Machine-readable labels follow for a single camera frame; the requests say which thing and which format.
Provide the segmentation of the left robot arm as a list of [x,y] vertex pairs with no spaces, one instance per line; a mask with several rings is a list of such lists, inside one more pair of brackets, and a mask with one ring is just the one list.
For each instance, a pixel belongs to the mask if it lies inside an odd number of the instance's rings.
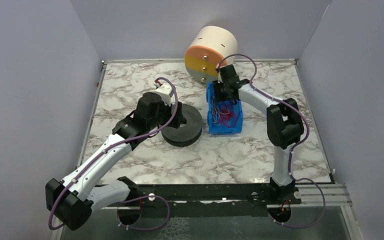
[[101,187],[96,186],[98,181],[151,135],[167,127],[178,128],[181,115],[176,90],[145,92],[136,109],[116,124],[86,162],[61,180],[52,178],[46,183],[48,228],[54,231],[66,226],[77,230],[94,212],[118,202],[128,203],[135,185],[129,178]]

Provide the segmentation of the black cable spool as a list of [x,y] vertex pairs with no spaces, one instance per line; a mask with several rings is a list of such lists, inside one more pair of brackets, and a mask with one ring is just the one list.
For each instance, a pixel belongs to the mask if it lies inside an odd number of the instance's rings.
[[201,136],[203,118],[192,105],[181,106],[182,120],[179,128],[166,127],[161,131],[164,140],[175,147],[187,147],[195,143]]

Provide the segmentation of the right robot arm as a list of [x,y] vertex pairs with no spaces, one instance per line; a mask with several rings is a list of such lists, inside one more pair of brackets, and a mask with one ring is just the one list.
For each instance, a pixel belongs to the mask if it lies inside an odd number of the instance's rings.
[[269,180],[271,194],[278,198],[294,191],[292,176],[294,148],[304,133],[303,119],[293,98],[279,99],[255,87],[248,79],[240,79],[232,64],[217,66],[220,79],[213,81],[217,102],[241,101],[266,116],[266,130],[274,146],[274,169]]

